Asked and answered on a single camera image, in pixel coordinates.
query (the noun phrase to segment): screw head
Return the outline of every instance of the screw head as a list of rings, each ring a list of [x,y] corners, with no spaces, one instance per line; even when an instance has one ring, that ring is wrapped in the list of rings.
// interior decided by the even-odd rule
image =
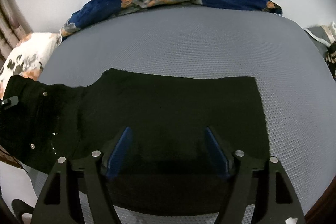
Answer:
[[[278,159],[276,157],[270,157],[269,160],[274,164],[278,162]]]
[[[58,162],[59,164],[64,163],[64,162],[65,162],[65,157],[60,157],[60,158],[58,158],[57,162]]]
[[[92,157],[99,157],[100,156],[100,151],[99,150],[95,150],[95,151],[93,151],[92,153],[91,153],[91,155],[92,155]]]
[[[243,157],[243,156],[245,155],[245,153],[244,153],[244,151],[242,151],[242,150],[236,150],[236,151],[235,151],[235,155],[236,155],[237,157]]]

